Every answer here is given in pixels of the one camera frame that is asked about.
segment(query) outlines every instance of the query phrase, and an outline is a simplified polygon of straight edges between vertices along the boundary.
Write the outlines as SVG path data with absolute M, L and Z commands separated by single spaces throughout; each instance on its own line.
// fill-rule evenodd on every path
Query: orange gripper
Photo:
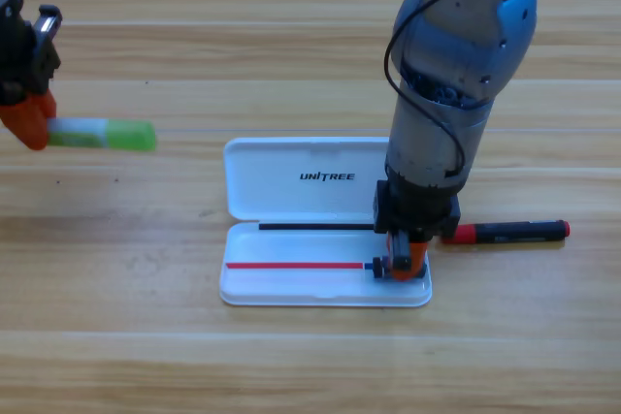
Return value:
M 390 237 L 386 237 L 386 246 L 390 252 Z M 392 277 L 397 281 L 408 281 L 415 278 L 425 264 L 425 254 L 427 253 L 426 242 L 411 242 L 409 244 L 409 256 L 411 258 L 411 269 L 409 271 L 390 271 Z
M 15 106 L 0 106 L 0 120 L 7 129 L 31 150 L 48 146 L 48 118 L 56 117 L 56 101 L 46 94 L 28 94 Z

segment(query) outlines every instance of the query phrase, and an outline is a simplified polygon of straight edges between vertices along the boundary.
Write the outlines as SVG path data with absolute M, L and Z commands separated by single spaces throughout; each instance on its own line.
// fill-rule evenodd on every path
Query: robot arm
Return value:
M 47 119 L 56 103 L 49 80 L 60 67 L 52 43 L 62 15 L 42 5 L 32 25 L 21 17 L 24 0 L 0 0 L 0 120 L 28 148 L 48 144 Z
M 391 80 L 399 98 L 375 230 L 389 234 L 404 278 L 420 272 L 427 241 L 457 227 L 457 194 L 496 96 L 531 43 L 536 10 L 537 0 L 405 0 L 397 15 L 390 55 L 402 80 Z

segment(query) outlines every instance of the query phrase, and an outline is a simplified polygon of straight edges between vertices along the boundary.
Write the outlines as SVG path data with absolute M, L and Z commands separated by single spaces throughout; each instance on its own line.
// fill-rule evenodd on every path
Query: green marker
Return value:
M 141 120 L 50 118 L 49 145 L 151 151 L 157 147 L 153 125 Z

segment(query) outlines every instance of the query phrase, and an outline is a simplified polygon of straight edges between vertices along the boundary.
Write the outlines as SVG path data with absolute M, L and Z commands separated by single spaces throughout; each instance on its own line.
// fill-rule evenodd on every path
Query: wooden table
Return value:
M 60 113 L 150 118 L 153 154 L 0 135 L 0 410 L 621 412 L 621 0 L 539 0 L 461 196 L 563 246 L 431 247 L 418 310 L 218 296 L 222 147 L 387 135 L 402 0 L 26 0 L 65 15 Z

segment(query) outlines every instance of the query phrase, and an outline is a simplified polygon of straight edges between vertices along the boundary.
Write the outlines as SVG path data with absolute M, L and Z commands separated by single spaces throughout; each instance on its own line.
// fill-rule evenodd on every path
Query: black cable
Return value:
M 386 75 L 386 79 L 388 80 L 388 82 L 390 83 L 392 88 L 397 92 L 397 94 L 402 99 L 404 99 L 408 104 L 410 104 L 412 107 L 414 107 L 417 111 L 422 113 L 425 117 L 429 118 L 436 126 L 438 126 L 441 130 L 443 130 L 450 139 L 453 140 L 453 142 L 455 143 L 455 146 L 457 148 L 457 152 L 459 153 L 460 160 L 459 160 L 459 162 L 457 164 L 457 168 L 454 169 L 454 170 L 446 172 L 446 176 L 455 176 L 455 175 L 458 175 L 458 174 L 462 173 L 462 171 L 464 170 L 464 166 L 466 165 L 466 153 L 464 152 L 464 147 L 462 146 L 462 144 L 457 139 L 457 136 L 455 136 L 455 134 L 448 127 L 446 127 L 446 125 L 444 125 L 444 123 L 439 121 L 437 118 L 435 118 L 433 115 L 431 115 L 428 111 L 426 111 L 425 109 L 420 107 L 418 104 L 413 102 L 406 95 L 406 93 L 403 92 L 399 88 L 399 86 L 395 83 L 395 81 L 392 79 L 392 77 L 390 75 L 390 54 L 392 52 L 392 48 L 395 46 L 395 43 L 399 39 L 399 36 L 401 35 L 401 33 L 406 29 L 408 24 L 416 16 L 422 14 L 424 11 L 426 11 L 427 9 L 429 9 L 430 7 L 432 7 L 433 5 L 437 4 L 440 1 L 441 0 L 430 0 L 430 1 L 426 2 L 426 3 L 424 3 L 423 5 L 421 5 L 420 7 L 418 7 L 411 14 L 409 14 L 406 17 L 406 19 L 404 19 L 404 21 L 401 23 L 401 25 L 393 33 L 392 38 L 390 39 L 390 42 L 388 43 L 388 46 L 386 47 L 386 53 L 384 54 L 384 74 Z

